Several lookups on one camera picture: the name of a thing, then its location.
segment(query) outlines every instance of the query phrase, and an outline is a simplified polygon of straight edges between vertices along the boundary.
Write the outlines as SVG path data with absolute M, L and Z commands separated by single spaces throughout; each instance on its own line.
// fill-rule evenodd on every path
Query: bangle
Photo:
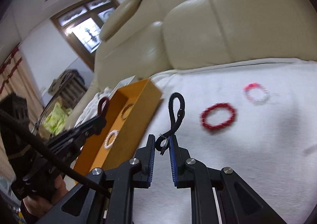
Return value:
M 213 125 L 210 125 L 209 123 L 206 122 L 206 118 L 210 114 L 211 111 L 213 111 L 217 108 L 228 109 L 231 112 L 231 117 L 227 121 L 225 121 L 219 125 L 213 126 Z M 225 128 L 225 127 L 231 125 L 231 123 L 234 121 L 235 117 L 236 117 L 236 110 L 229 103 L 217 103 L 217 104 L 207 108 L 205 111 L 202 112 L 201 121 L 202 121 L 202 126 L 204 128 L 207 128 L 209 130 L 214 131 L 214 130 L 219 130 L 219 129 L 222 129 L 222 128 Z
M 114 144 L 114 142 L 115 142 L 115 140 L 116 140 L 118 134 L 119 134 L 119 130 L 112 130 L 112 131 L 107 135 L 107 137 L 106 137 L 106 139 L 105 139 L 105 144 L 104 144 L 105 149 L 110 149 L 110 148 L 112 147 L 112 145 Z M 110 144 L 108 144 L 108 143 L 109 143 L 109 139 L 110 139 L 110 137 L 112 137 L 112 135 L 115 135 L 115 137 L 114 137 L 114 139 L 112 140 L 112 142 L 111 142 Z
M 250 96 L 249 91 L 250 91 L 251 89 L 254 89 L 254 88 L 258 88 L 258 89 L 260 89 L 260 90 L 263 91 L 264 95 L 262 96 L 262 98 L 258 98 L 258 99 L 257 99 L 257 98 L 253 98 L 252 96 Z M 256 102 L 265 102 L 265 101 L 267 101 L 267 99 L 269 99 L 269 97 L 270 97 L 270 94 L 269 94 L 268 90 L 267 90 L 264 86 L 262 86 L 261 84 L 259 84 L 259 83 L 251 83 L 251 84 L 248 84 L 248 85 L 244 88 L 244 94 L 245 94 L 245 96 L 247 97 L 247 99 L 248 99 L 249 101 L 252 101 L 252 102 L 254 102 L 254 103 L 256 103 Z
M 134 103 L 130 103 L 130 104 L 128 104 L 126 107 L 124 107 L 124 109 L 123 109 L 123 111 L 122 111 L 122 113 L 121 113 L 121 119 L 122 120 L 126 120 L 126 118 L 128 117 L 128 116 L 126 116 L 125 118 L 123 118 L 123 115 L 126 113 L 126 111 L 128 110 L 128 109 L 130 109 L 132 106 L 134 105 Z

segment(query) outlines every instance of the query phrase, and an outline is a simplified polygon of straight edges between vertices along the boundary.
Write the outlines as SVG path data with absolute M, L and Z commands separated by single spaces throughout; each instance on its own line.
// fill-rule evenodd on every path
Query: yellow-green fabric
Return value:
M 61 133 L 65 126 L 65 121 L 68 115 L 61 108 L 61 104 L 57 102 L 54 106 L 52 112 L 43 121 L 43 127 L 53 135 L 58 135 Z

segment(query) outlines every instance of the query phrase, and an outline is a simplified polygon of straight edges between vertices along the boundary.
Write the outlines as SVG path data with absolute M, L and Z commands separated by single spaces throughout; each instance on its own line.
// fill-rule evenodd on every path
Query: sofa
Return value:
M 125 0 L 100 32 L 94 79 L 69 116 L 124 78 L 264 58 L 317 60 L 309 0 Z

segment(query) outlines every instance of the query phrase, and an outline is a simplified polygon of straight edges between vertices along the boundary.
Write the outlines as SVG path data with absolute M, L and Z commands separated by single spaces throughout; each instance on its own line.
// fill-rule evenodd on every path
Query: curtain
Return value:
M 18 47 L 14 48 L 6 62 L 0 67 L 0 100 L 12 92 L 26 99 L 30 128 L 33 128 L 43 111 L 43 105 Z M 0 141 L 0 161 L 0 175 L 12 180 L 14 173 L 7 160 L 2 140 Z

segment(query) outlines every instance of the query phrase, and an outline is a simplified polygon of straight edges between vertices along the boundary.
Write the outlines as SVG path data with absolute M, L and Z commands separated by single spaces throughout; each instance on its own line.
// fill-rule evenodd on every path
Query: orange box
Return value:
M 109 170 L 131 159 L 160 102 L 161 95 L 161 91 L 149 79 L 118 89 L 110 99 L 106 126 L 99 135 L 92 135 L 87 139 L 74 170 L 85 176 L 96 167 Z M 126 110 L 126 119 L 123 120 L 122 111 L 128 104 L 133 106 Z M 112 147 L 105 149 L 105 138 L 112 130 L 119 130 L 119 134 Z

